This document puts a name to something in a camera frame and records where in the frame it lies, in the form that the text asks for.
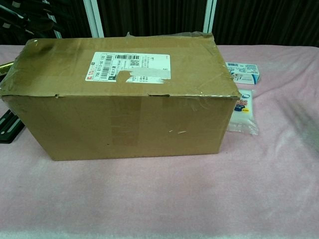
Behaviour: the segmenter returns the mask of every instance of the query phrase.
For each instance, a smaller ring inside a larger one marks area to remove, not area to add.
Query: pink cloth
[[[227,132],[216,155],[54,162],[25,129],[0,144],[0,237],[318,238],[319,49],[219,49],[259,66],[238,85],[255,90],[258,136]],[[0,63],[20,50],[1,46]]]

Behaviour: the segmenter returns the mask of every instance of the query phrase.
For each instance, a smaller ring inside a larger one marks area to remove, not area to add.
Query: colorful packaging
[[[253,115],[252,91],[242,89],[238,89],[238,91],[242,96],[236,102],[227,130],[258,135],[258,127]]]
[[[229,72],[234,77],[235,83],[255,85],[259,80],[259,71],[255,64],[226,62]]]

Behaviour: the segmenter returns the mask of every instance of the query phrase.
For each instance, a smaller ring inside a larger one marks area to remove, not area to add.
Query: box flap
[[[85,81],[95,52],[170,55],[171,79],[163,84]],[[213,36],[33,39],[0,85],[0,95],[240,97]]]

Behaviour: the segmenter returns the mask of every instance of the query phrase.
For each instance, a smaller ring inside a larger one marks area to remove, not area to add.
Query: white pole
[[[216,3],[217,3],[217,0],[207,0],[204,26],[203,26],[204,33],[210,33],[213,30]]]
[[[86,16],[89,21],[92,37],[104,37],[97,0],[83,0]]]

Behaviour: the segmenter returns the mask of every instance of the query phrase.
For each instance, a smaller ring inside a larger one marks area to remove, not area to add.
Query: metal bar
[[[11,66],[13,65],[13,61],[0,65],[0,76],[4,76],[8,73]]]
[[[83,0],[92,37],[104,37],[97,0]]]
[[[213,30],[217,0],[207,0],[204,18],[203,32],[210,33]]]

